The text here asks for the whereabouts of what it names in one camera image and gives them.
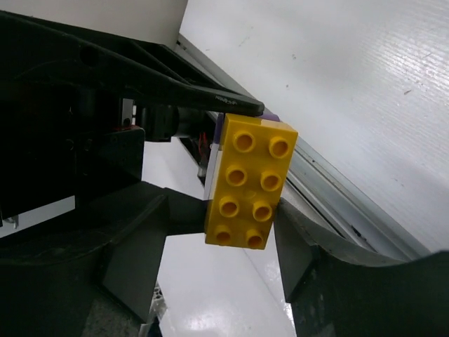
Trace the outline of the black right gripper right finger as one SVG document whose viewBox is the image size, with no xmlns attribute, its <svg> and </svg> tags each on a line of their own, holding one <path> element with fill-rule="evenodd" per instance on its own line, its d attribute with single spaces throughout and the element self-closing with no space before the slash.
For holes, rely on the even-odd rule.
<svg viewBox="0 0 449 337">
<path fill-rule="evenodd" d="M 448 253 L 388 258 L 320 226 L 286 200 L 274 233 L 298 336 L 447 336 Z"/>
</svg>

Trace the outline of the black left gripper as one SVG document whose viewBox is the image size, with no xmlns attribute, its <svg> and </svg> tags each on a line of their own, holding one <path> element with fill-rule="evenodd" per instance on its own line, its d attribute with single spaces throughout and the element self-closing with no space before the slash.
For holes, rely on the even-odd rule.
<svg viewBox="0 0 449 337">
<path fill-rule="evenodd" d="M 69 197 L 80 206 L 140 181 L 147 141 L 176 137 L 197 144 L 210 133 L 201 110 L 262 115 L 259 100 L 177 79 L 145 46 L 1 12 L 3 219 Z M 122 124 L 124 100 L 112 93 L 164 105 L 139 107 L 136 125 Z"/>
</svg>

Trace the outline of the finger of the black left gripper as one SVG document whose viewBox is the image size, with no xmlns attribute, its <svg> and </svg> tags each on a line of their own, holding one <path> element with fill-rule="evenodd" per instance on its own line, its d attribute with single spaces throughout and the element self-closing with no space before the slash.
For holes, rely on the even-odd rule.
<svg viewBox="0 0 449 337">
<path fill-rule="evenodd" d="M 142 192 L 149 197 L 145 215 L 155 214 L 161 219 L 166 235 L 204 233 L 207 201 L 167 187 L 146 182 L 142 185 Z"/>
</svg>

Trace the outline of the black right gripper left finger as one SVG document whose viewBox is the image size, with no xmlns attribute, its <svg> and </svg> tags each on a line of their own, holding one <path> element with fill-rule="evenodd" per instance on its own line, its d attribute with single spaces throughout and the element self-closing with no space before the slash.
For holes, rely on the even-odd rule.
<svg viewBox="0 0 449 337">
<path fill-rule="evenodd" d="M 137 336 L 149 318 L 168 199 L 109 198 L 1 239 L 2 336 Z"/>
</svg>

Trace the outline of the yellow rectangular lego brick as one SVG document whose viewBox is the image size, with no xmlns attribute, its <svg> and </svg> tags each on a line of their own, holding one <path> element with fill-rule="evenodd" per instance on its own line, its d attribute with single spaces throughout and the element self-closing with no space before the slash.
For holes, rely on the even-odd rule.
<svg viewBox="0 0 449 337">
<path fill-rule="evenodd" d="M 298 133 L 291 130 L 267 151 L 218 149 L 205 221 L 207 244 L 265 248 L 297 142 Z"/>
</svg>

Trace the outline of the purple round lego brick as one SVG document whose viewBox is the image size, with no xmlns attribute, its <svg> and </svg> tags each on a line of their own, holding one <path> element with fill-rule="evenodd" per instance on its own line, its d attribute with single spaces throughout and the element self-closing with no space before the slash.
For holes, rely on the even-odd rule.
<svg viewBox="0 0 449 337">
<path fill-rule="evenodd" d="M 219 150 L 236 154 L 267 151 L 276 141 L 286 140 L 292 132 L 287 124 L 274 119 L 249 117 L 237 114 L 221 114 L 215 128 L 213 144 Z"/>
</svg>

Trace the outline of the white foil board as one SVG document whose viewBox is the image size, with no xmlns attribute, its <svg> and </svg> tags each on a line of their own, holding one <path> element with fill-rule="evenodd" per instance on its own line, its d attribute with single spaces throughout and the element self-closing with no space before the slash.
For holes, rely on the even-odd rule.
<svg viewBox="0 0 449 337">
<path fill-rule="evenodd" d="M 208 245 L 204 234 L 167 238 L 158 275 L 163 336 L 294 336 L 274 235 L 264 250 Z"/>
</svg>

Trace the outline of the aluminium table frame rail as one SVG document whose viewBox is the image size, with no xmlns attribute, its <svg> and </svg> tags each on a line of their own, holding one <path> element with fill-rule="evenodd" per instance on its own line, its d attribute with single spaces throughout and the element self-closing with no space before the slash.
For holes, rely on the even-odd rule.
<svg viewBox="0 0 449 337">
<path fill-rule="evenodd" d="M 354 243 L 402 260 L 430 254 L 428 248 L 301 138 L 291 161 L 288 184 L 331 228 Z"/>
</svg>

